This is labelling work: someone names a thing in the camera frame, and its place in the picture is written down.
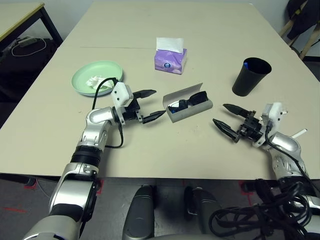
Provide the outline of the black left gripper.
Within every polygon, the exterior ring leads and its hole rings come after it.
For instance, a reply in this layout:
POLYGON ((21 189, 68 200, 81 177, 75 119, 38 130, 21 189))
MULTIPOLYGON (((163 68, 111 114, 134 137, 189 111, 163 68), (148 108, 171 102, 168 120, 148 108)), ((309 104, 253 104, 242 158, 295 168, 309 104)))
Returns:
POLYGON ((128 104, 128 106, 122 107, 122 124, 126 124, 126 121, 131 120, 137 120, 140 123, 146 124, 150 123, 152 121, 155 121, 159 117, 161 117, 164 113, 166 113, 165 110, 160 110, 151 113, 150 115, 144 117, 140 114, 140 105, 138 103, 137 99, 143 99, 147 98, 153 94, 155 94, 157 91, 153 89, 144 89, 140 91, 133 92, 133 99, 128 104))

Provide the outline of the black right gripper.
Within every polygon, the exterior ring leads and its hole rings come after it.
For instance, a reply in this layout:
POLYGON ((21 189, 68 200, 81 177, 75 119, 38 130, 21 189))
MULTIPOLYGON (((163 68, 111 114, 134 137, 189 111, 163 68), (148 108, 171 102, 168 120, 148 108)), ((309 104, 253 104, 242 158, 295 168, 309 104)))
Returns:
POLYGON ((257 142, 262 137, 262 125, 260 124, 260 120, 255 118, 256 112, 254 110, 248 111, 240 106, 229 103, 225 103, 223 106, 231 113, 244 118, 244 122, 240 125, 237 132, 226 123, 215 118, 212 119, 218 129, 231 138, 235 143, 238 142, 238 135, 250 139, 253 142, 257 142))

